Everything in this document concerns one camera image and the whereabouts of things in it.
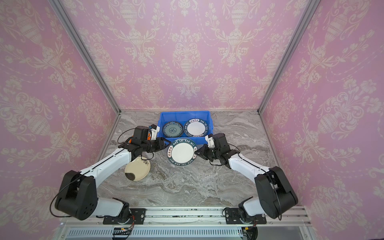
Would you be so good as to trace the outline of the green rimmed plate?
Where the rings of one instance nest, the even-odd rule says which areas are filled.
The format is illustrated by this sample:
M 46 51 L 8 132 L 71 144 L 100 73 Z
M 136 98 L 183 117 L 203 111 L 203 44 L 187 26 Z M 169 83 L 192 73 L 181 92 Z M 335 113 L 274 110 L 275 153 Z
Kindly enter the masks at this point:
M 184 124 L 184 132 L 188 137 L 204 137 L 208 130 L 208 123 L 202 119 L 190 119 Z
M 167 149 L 167 158 L 175 166 L 183 167 L 190 165 L 197 157 L 197 145 L 194 141 L 186 138 L 177 139 Z

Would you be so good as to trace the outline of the teal blue floral plate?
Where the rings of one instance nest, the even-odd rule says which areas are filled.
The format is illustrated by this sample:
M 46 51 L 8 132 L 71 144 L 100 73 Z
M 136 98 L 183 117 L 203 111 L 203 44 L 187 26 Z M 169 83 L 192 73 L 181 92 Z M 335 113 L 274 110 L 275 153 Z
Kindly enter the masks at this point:
M 178 138 L 184 133 L 183 126 L 179 122 L 168 122 L 163 126 L 163 134 L 167 138 Z

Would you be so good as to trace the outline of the cream plate with dark spot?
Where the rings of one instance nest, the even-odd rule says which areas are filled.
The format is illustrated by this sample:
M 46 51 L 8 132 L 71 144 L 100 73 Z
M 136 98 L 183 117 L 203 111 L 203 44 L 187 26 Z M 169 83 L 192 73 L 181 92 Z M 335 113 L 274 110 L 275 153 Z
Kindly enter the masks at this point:
M 151 170 L 151 163 L 145 157 L 137 157 L 125 167 L 125 176 L 131 181 L 144 179 Z

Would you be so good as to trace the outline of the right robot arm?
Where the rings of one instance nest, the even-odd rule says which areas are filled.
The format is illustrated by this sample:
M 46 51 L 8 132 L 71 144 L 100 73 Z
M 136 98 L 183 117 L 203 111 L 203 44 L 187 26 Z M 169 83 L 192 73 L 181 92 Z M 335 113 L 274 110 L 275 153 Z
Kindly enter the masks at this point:
M 281 219 L 283 213 L 296 206 L 298 197 L 280 167 L 266 167 L 246 158 L 240 150 L 227 142 L 225 134 L 206 136 L 207 143 L 195 151 L 200 158 L 234 170 L 253 181 L 257 197 L 250 197 L 238 206 L 240 218 L 250 222 L 256 215 Z

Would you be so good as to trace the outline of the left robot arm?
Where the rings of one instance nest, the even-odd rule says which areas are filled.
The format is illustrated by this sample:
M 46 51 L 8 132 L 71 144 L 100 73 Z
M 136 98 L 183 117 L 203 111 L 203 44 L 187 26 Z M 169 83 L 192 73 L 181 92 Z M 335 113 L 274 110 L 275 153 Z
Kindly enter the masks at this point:
M 170 146 L 171 141 L 158 137 L 159 131 L 160 127 L 156 125 L 137 126 L 133 136 L 120 143 L 107 157 L 81 171 L 67 172 L 49 209 L 64 213 L 64 218 L 80 221 L 90 217 L 109 217 L 118 224 L 128 223 L 134 218 L 129 203 L 116 198 L 100 198 L 97 188 L 110 175 L 143 153 L 153 154 Z

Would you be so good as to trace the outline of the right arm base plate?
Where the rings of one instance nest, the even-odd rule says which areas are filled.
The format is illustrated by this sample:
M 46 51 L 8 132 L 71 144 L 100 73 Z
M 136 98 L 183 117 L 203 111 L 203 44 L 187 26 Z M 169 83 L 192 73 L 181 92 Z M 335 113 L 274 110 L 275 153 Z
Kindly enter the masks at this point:
M 240 208 L 226 207 L 223 209 L 222 215 L 226 219 L 227 225 L 265 225 L 267 223 L 264 215 L 249 216 Z

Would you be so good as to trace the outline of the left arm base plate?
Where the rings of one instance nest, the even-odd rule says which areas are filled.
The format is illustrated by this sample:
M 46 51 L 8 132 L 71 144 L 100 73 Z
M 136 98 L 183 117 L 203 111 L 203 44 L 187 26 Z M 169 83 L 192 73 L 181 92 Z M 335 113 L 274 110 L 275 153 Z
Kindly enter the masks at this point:
M 123 210 L 117 217 L 105 216 L 104 225 L 143 225 L 146 217 L 145 208 L 129 208 Z

